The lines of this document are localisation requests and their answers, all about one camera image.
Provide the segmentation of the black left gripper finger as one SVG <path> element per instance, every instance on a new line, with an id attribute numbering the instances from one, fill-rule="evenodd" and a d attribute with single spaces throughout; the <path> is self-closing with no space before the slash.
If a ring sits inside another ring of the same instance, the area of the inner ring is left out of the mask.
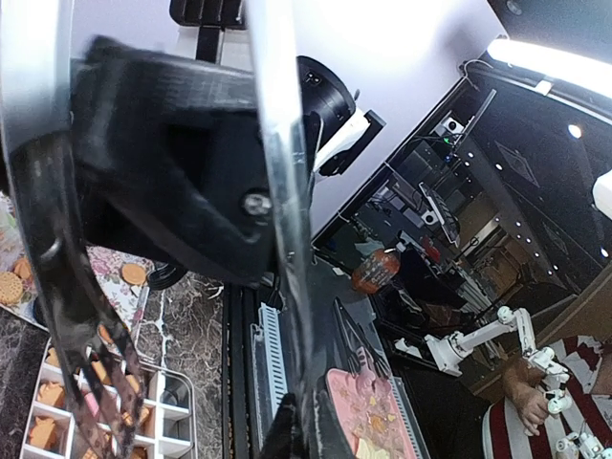
<path id="1" fill-rule="evenodd" d="M 354 458 L 328 392 L 314 391 L 302 407 L 295 394 L 281 399 L 260 449 L 261 458 Z"/>

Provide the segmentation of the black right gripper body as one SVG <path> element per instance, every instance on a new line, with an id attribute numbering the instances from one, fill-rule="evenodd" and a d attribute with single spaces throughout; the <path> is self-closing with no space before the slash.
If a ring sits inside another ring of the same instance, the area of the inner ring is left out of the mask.
<path id="1" fill-rule="evenodd" d="M 255 76 L 96 38 L 9 45 L 9 170 L 41 290 L 78 287 L 94 244 L 250 285 L 277 234 Z"/>

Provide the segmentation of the silver metal tongs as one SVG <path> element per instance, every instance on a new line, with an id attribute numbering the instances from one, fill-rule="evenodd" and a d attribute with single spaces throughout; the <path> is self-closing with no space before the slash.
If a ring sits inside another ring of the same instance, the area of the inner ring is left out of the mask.
<path id="1" fill-rule="evenodd" d="M 298 385 L 269 454 L 308 447 L 313 317 L 309 180 L 292 5 L 246 5 L 253 70 L 93 39 L 71 65 L 69 1 L 1 5 L 1 141 L 11 198 L 76 426 L 101 458 L 130 456 L 143 394 L 126 325 L 93 272 L 80 218 L 91 191 L 129 248 L 253 284 L 275 260 Z"/>

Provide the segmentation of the pink tray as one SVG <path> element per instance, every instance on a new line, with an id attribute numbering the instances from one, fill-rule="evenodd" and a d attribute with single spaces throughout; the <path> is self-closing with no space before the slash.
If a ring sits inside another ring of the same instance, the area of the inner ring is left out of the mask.
<path id="1" fill-rule="evenodd" d="M 389 381 L 363 367 L 359 375 L 332 368 L 326 383 L 354 458 L 415 458 Z"/>

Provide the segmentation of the round orange cookie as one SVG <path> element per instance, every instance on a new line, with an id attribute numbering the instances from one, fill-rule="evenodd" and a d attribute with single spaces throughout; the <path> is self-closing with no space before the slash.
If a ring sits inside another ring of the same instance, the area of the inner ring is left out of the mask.
<path id="1" fill-rule="evenodd" d="M 120 273 L 122 279 L 133 286 L 140 286 L 146 281 L 146 270 L 139 264 L 125 263 Z"/>

